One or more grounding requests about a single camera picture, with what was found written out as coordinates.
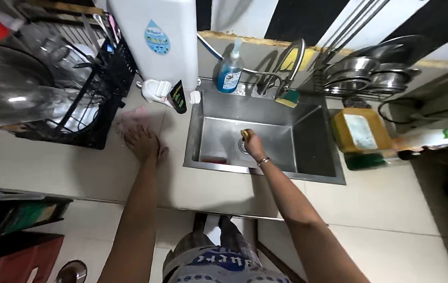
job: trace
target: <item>bracelet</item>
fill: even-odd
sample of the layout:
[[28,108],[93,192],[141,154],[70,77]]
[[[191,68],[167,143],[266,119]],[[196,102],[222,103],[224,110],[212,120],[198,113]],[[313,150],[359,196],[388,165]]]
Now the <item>bracelet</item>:
[[264,158],[264,159],[261,159],[261,160],[259,160],[258,162],[257,162],[257,166],[261,166],[262,164],[264,164],[264,163],[266,163],[267,161],[270,161],[271,160],[271,158],[269,158],[269,157],[266,157],[266,158]]

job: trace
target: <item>pink cloth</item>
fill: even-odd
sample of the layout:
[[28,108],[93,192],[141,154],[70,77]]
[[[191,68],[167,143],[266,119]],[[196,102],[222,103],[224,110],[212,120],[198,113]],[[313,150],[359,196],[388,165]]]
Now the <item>pink cloth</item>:
[[[144,130],[147,131],[151,121],[149,119],[149,113],[147,109],[142,105],[137,107],[131,111],[127,111],[121,115],[119,121],[116,123],[116,131],[120,134],[120,136],[124,136],[124,133],[129,129],[135,129],[141,126]],[[158,161],[164,158],[168,154],[168,148],[166,146],[162,146],[161,141],[159,140],[159,156]]]

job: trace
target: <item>foot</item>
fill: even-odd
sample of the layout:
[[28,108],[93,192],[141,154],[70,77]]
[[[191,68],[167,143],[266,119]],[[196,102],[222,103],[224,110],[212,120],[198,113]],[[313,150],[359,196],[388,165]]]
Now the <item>foot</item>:
[[226,218],[228,221],[231,221],[231,217],[232,216],[221,215],[219,218],[219,228],[222,228],[222,221],[224,220],[224,218]]
[[208,214],[205,213],[196,213],[194,216],[194,225],[193,225],[193,232],[200,232],[202,233],[205,229],[205,223],[206,223],[206,217]]

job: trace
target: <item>hand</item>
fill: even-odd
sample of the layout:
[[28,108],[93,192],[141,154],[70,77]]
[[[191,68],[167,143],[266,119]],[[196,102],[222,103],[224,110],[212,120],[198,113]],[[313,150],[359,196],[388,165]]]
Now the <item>hand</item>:
[[245,140],[246,151],[253,157],[256,162],[267,158],[268,156],[262,149],[262,141],[258,137],[258,135],[256,135],[256,133],[254,133],[254,131],[252,131],[251,129],[246,129],[245,131],[248,133],[248,137],[246,137],[246,135],[243,133],[241,135]]
[[133,151],[139,161],[143,164],[149,159],[156,161],[159,155],[159,140],[151,129],[143,126],[130,128],[124,133],[126,146]]

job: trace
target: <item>kitchen counter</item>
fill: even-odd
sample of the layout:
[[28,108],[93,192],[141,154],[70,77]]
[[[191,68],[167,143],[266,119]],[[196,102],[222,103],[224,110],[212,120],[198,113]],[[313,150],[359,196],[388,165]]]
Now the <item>kitchen counter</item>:
[[[185,114],[149,104],[132,86],[120,112],[144,105],[170,153],[158,170],[158,205],[279,218],[263,176],[183,167],[191,106]],[[339,100],[328,108],[341,109]],[[439,235],[410,165],[349,171],[346,186],[293,180],[329,224]],[[0,188],[124,202],[138,161],[112,128],[104,150],[16,138],[0,131]]]

